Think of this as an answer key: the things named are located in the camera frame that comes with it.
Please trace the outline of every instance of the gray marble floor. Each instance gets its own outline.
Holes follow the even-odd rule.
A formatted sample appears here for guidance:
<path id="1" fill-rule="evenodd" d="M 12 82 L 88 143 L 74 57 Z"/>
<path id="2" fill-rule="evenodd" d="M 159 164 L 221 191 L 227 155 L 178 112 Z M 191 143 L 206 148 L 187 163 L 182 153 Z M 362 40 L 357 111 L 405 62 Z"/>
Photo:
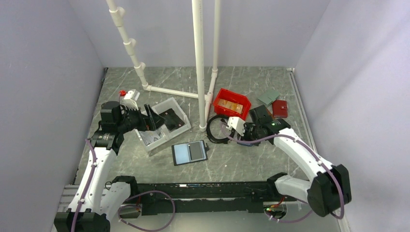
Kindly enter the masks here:
<path id="1" fill-rule="evenodd" d="M 209 86 L 211 68 L 205 68 L 205 87 Z M 153 86 L 197 93 L 196 71 L 194 67 L 147 67 L 147 81 Z M 288 102 L 289 116 L 286 121 L 296 133 L 308 142 L 304 122 L 300 116 L 295 92 L 284 67 L 219 67 L 216 80 L 215 96 L 220 88 L 227 88 L 246 95 L 252 108 L 261 105 L 257 97 L 267 89 L 275 89 L 280 99 Z M 199 132 L 198 100 L 158 92 L 146 92 L 142 89 L 133 68 L 110 68 L 101 90 L 94 112 L 89 136 L 97 128 L 100 120 L 101 104 L 118 99 L 121 89 L 137 89 L 141 92 L 138 104 L 155 105 L 174 97 L 182 110 L 188 115 L 192 129 L 168 141 L 147 154 L 136 133 L 124 135 L 125 141 L 108 175 L 112 180 L 117 175 L 133 175 L 139 183 L 167 182 L 217 182 L 217 181 L 256 181 L 286 172 L 298 178 L 306 178 L 297 165 L 280 149 L 268 142 L 259 147 L 246 147 L 236 143 L 213 144 L 205 133 Z M 210 117 L 215 113 L 213 107 Z M 205 140 L 210 147 L 208 160 L 180 166 L 174 166 L 171 145 L 188 141 Z M 88 147 L 84 148 L 79 165 L 76 183 L 79 184 L 88 160 Z"/>

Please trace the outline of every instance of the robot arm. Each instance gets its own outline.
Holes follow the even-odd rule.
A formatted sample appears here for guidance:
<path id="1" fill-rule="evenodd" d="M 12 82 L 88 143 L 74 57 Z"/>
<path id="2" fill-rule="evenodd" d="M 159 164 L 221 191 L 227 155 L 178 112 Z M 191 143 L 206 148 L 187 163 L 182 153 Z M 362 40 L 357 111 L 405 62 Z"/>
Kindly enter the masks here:
<path id="1" fill-rule="evenodd" d="M 55 217 L 54 224 L 58 231 L 109 231 L 110 221 L 121 204 L 138 194 L 133 176 L 118 176 L 108 191 L 104 189 L 124 134 L 134 129 L 154 131 L 165 123 L 165 119 L 149 105 L 144 105 L 147 115 L 143 115 L 133 103 L 127 101 L 126 105 L 121 105 L 110 101 L 101 105 L 99 128 L 90 142 L 95 153 L 89 152 L 84 177 L 67 212 L 57 213 Z"/>
<path id="2" fill-rule="evenodd" d="M 344 204 L 351 201 L 349 172 L 343 165 L 334 166 L 313 150 L 290 128 L 283 119 L 272 120 L 263 125 L 247 123 L 238 117 L 230 117 L 228 129 L 235 129 L 242 141 L 252 141 L 271 136 L 269 142 L 283 150 L 306 174 L 308 180 L 293 178 L 279 173 L 268 179 L 281 195 L 287 195 L 309 204 L 321 217 L 340 208 L 340 196 L 327 168 L 342 189 Z"/>

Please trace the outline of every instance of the red wallet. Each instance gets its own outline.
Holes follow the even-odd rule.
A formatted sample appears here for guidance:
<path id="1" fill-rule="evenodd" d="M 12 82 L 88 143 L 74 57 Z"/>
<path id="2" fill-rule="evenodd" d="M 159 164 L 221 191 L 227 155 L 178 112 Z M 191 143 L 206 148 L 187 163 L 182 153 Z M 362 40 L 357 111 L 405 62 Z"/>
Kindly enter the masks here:
<path id="1" fill-rule="evenodd" d="M 273 117 L 288 117 L 288 103 L 284 100 L 276 100 L 272 103 Z"/>

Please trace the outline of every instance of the lavender wall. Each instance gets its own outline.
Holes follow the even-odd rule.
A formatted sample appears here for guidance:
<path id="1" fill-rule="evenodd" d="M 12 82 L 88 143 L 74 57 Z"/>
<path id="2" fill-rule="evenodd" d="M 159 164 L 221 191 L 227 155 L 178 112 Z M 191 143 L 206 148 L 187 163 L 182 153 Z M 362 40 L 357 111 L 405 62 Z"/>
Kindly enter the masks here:
<path id="1" fill-rule="evenodd" d="M 131 67 L 105 1 L 69 0 L 104 66 Z M 204 59 L 212 65 L 214 1 L 203 1 Z M 329 0 L 221 1 L 221 66 L 294 67 Z M 147 66 L 194 66 L 190 0 L 116 0 Z"/>
<path id="2" fill-rule="evenodd" d="M 0 61 L 0 231 L 50 231 L 103 66 L 66 0 L 2 0 Z"/>
<path id="3" fill-rule="evenodd" d="M 296 66 L 320 154 L 350 172 L 352 231 L 409 231 L 410 2 L 332 0 Z"/>

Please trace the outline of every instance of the red tray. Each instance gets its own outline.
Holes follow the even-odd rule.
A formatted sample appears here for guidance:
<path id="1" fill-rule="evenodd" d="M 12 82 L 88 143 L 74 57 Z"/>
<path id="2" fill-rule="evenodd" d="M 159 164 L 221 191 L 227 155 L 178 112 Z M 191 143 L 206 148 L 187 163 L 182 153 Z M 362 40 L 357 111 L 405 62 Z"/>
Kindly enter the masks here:
<path id="1" fill-rule="evenodd" d="M 218 102 L 220 99 L 224 99 L 224 100 L 227 100 L 233 103 L 238 103 L 238 104 L 243 105 L 242 113 L 240 114 L 236 111 L 233 111 L 233 110 L 230 110 L 228 108 L 218 105 Z M 214 100 L 213 105 L 214 105 L 214 112 L 217 113 L 218 115 L 226 115 L 229 117 L 237 116 L 243 120 L 246 119 L 246 116 L 248 115 L 248 111 L 251 106 L 250 101 L 248 100 L 246 96 L 234 93 L 224 88 L 220 89 L 217 97 Z"/>

